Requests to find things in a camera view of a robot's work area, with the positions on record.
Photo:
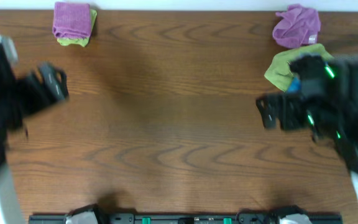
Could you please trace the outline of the purple microfiber cloth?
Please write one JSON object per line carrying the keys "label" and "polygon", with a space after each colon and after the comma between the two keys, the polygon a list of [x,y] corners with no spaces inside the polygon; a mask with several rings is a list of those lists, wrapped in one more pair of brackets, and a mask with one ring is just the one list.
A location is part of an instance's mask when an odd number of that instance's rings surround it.
{"label": "purple microfiber cloth", "polygon": [[56,38],[81,39],[91,35],[90,5],[56,2],[52,32]]}

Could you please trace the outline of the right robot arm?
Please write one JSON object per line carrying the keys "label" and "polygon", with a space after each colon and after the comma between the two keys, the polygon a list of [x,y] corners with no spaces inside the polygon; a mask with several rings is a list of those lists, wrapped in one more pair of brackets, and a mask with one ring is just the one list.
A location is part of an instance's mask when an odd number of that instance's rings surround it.
{"label": "right robot arm", "polygon": [[358,55],[305,55],[290,62],[290,70],[298,75],[296,88],[255,101],[264,128],[310,128],[313,140],[332,140],[358,201]]}

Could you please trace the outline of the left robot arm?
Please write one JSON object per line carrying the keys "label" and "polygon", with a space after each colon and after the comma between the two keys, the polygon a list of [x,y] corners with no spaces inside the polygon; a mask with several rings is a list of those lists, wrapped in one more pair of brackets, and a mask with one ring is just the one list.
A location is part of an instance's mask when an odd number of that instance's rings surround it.
{"label": "left robot arm", "polygon": [[3,223],[25,223],[6,159],[8,132],[21,129],[24,118],[69,96],[65,72],[51,63],[39,65],[40,77],[31,72],[16,78],[12,71],[17,58],[15,52],[12,44],[0,42],[0,217]]}

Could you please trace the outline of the blue cloth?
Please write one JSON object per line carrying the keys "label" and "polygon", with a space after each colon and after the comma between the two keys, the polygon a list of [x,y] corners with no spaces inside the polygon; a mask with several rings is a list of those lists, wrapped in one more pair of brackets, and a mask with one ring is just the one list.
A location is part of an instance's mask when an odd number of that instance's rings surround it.
{"label": "blue cloth", "polygon": [[294,77],[287,89],[287,93],[294,93],[301,89],[301,81],[299,78]]}

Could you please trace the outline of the olive green cloth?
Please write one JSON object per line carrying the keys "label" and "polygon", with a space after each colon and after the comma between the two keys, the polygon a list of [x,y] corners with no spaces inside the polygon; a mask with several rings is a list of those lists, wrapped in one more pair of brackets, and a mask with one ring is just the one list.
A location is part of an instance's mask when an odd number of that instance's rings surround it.
{"label": "olive green cloth", "polygon": [[286,50],[273,57],[272,63],[265,72],[264,77],[281,91],[287,91],[296,77],[296,74],[290,71],[290,63],[301,56],[309,54],[322,56],[325,60],[334,58],[322,44]]}

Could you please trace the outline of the folded green cloth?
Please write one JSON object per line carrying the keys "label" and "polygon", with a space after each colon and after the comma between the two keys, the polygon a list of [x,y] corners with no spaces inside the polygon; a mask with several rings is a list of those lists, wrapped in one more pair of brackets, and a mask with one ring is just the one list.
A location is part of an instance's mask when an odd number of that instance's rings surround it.
{"label": "folded green cloth", "polygon": [[[97,18],[97,11],[94,9],[90,10],[90,16],[91,16],[91,31],[93,31],[93,27]],[[82,47],[86,47],[88,45],[88,42],[90,41],[90,37],[86,38],[76,38],[76,39],[70,39],[70,38],[58,38],[57,42],[62,46],[68,46],[71,44],[80,45]]]}

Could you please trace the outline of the crumpled purple cloth top right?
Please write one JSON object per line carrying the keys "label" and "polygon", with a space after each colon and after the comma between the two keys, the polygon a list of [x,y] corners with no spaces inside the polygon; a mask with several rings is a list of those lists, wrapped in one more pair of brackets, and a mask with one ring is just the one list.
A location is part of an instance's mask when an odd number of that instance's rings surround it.
{"label": "crumpled purple cloth top right", "polygon": [[316,9],[292,4],[286,11],[276,12],[275,15],[281,18],[272,31],[272,37],[278,45],[295,49],[317,43],[321,21]]}

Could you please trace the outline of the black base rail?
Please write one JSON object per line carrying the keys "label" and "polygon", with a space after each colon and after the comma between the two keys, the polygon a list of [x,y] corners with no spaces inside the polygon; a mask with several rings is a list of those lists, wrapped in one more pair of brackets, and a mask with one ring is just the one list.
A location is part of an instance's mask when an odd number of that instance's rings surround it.
{"label": "black base rail", "polygon": [[[65,215],[31,215],[29,224],[63,224],[68,221]],[[340,215],[309,215],[313,224],[342,224]],[[263,213],[240,213],[238,215],[134,215],[114,213],[99,223],[109,224],[254,224],[276,223]]]}

